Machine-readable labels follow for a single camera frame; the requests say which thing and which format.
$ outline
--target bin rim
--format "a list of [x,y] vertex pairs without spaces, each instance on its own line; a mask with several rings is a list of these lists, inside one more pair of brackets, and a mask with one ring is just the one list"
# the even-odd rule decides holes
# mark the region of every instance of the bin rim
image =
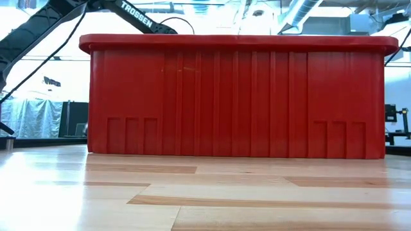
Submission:
[[270,48],[271,51],[374,51],[390,55],[398,50],[398,39],[381,36],[295,36],[295,35],[158,35],[88,34],[80,37],[80,49],[113,47],[204,47],[227,49]]

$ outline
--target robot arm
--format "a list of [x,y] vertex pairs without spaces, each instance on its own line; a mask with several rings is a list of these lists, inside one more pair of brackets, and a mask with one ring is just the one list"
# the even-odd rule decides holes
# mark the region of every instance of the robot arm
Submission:
[[0,40],[0,91],[12,67],[57,26],[80,16],[84,11],[110,10],[143,33],[177,34],[168,26],[147,17],[126,0],[49,0],[27,22]]

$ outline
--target red plastic bin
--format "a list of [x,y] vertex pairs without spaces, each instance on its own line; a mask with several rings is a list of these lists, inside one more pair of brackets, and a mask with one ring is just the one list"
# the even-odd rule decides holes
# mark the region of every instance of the red plastic bin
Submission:
[[94,153],[385,156],[390,37],[84,35]]

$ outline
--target ceiling duct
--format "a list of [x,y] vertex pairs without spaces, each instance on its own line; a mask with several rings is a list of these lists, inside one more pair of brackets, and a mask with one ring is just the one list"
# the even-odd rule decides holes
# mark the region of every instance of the ceiling duct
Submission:
[[309,17],[309,12],[318,7],[323,0],[293,0],[289,10],[279,16],[277,33],[282,33],[292,28],[302,31],[302,25]]

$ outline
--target black equipment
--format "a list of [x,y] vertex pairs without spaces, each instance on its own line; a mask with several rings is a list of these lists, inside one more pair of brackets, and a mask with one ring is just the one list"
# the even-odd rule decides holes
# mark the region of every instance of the black equipment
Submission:
[[[86,12],[100,10],[110,10],[116,13],[143,33],[177,34],[174,29],[154,22],[144,12],[126,0],[49,0],[27,22],[9,33],[3,40],[0,40],[0,74],[2,77],[0,78],[0,91],[6,85],[7,76],[12,67],[57,26],[78,16],[83,17]],[[14,133],[12,129],[1,122],[0,129],[10,135]]]
[[403,115],[404,130],[396,130],[395,132],[385,132],[385,142],[389,142],[390,145],[394,145],[394,137],[406,137],[411,139],[411,132],[408,130],[408,109],[403,108],[397,111],[396,105],[385,105],[385,122],[397,122],[397,114]]

